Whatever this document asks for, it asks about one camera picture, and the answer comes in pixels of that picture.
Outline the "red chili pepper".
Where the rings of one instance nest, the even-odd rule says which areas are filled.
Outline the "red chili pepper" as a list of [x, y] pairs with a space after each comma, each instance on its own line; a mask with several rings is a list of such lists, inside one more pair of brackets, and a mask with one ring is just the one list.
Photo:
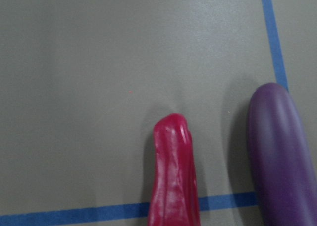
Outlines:
[[155, 179], [147, 224], [199, 226], [196, 169], [187, 120], [181, 114], [170, 114], [154, 126], [153, 137]]

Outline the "purple eggplant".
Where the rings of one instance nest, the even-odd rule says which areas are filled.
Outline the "purple eggplant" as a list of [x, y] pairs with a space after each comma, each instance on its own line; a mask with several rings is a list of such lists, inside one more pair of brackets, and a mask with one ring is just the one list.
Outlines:
[[314, 226], [317, 180], [296, 106], [279, 84], [251, 97], [247, 150], [258, 205], [267, 226]]

